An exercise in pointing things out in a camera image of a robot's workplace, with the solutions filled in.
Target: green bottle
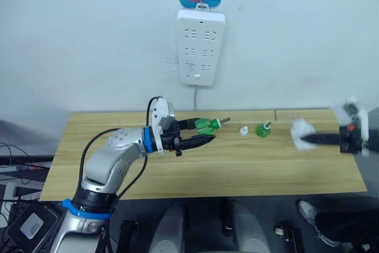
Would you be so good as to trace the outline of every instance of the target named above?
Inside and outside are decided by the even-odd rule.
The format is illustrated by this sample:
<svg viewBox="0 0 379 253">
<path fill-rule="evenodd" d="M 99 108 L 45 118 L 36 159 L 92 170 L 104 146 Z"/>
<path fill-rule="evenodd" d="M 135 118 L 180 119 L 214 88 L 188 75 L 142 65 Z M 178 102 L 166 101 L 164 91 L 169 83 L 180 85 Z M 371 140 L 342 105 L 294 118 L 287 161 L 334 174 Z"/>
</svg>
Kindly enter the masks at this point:
<svg viewBox="0 0 379 253">
<path fill-rule="evenodd" d="M 221 128 L 219 119 L 199 119 L 195 122 L 196 131 L 198 134 L 214 134 L 215 130 Z"/>
<path fill-rule="evenodd" d="M 267 137 L 271 133 L 271 122 L 257 125 L 255 133 L 261 138 Z"/>
</svg>

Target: blue ring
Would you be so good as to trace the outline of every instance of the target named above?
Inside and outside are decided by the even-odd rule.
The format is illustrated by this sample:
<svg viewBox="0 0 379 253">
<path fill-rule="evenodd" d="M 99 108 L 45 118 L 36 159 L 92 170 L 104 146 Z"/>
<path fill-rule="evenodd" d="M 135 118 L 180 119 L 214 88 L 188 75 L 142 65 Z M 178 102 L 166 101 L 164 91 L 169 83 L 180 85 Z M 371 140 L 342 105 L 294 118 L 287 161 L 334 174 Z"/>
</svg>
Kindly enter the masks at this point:
<svg viewBox="0 0 379 253">
<path fill-rule="evenodd" d="M 152 147 L 152 140 L 150 139 L 150 127 L 144 128 L 144 141 L 143 144 L 147 148 L 147 152 L 152 153 L 153 147 Z"/>
<path fill-rule="evenodd" d="M 78 210 L 71 203 L 69 198 L 62 201 L 62 207 L 67 208 L 74 216 L 83 217 L 85 219 L 110 219 L 111 213 L 88 213 Z"/>
</svg>

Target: wooden table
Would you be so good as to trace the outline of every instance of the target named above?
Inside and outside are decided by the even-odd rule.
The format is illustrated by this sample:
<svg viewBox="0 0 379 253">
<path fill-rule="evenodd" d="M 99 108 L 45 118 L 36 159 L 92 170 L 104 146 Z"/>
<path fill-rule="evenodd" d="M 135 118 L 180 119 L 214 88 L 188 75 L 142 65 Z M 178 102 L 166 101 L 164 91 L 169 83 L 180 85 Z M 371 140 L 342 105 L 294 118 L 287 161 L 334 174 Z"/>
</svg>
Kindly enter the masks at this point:
<svg viewBox="0 0 379 253">
<path fill-rule="evenodd" d="M 338 132 L 332 110 L 177 112 L 176 119 L 231 117 L 216 139 L 197 149 L 149 155 L 142 177 L 123 199 L 323 194 L 366 191 L 354 157 L 337 146 L 299 151 L 290 128 L 292 119 L 304 117 L 317 131 Z M 87 142 L 112 127 L 140 127 L 145 113 L 76 113 L 67 123 L 41 200 L 72 198 L 78 180 L 79 160 Z M 261 139 L 255 126 L 272 122 L 272 132 Z M 248 126 L 246 137 L 239 134 Z M 194 132 L 186 131 L 183 136 Z M 99 149 L 107 135 L 96 141 L 88 155 Z M 130 168 L 124 187 L 140 171 L 143 160 Z"/>
</svg>

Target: black pants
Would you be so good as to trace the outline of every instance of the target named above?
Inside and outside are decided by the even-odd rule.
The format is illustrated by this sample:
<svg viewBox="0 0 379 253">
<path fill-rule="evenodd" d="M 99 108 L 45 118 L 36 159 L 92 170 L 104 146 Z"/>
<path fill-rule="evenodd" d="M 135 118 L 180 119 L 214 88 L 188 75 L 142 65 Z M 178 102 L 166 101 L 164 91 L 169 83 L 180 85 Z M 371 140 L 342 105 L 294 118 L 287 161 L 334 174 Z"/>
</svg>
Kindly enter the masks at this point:
<svg viewBox="0 0 379 253">
<path fill-rule="evenodd" d="M 379 209 L 318 213 L 316 226 L 330 240 L 368 244 L 379 237 Z"/>
</svg>

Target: electrical outlet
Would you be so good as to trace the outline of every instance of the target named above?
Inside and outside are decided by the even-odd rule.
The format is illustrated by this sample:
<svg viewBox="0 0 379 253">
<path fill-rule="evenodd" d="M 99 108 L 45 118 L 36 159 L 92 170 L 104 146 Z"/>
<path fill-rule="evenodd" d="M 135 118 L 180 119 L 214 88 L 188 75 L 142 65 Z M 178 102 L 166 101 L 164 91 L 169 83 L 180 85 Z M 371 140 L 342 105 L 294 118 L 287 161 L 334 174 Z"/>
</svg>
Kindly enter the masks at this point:
<svg viewBox="0 0 379 253">
<path fill-rule="evenodd" d="M 224 14 L 180 10 L 176 18 L 181 82 L 210 86 L 216 74 L 224 36 Z"/>
</svg>

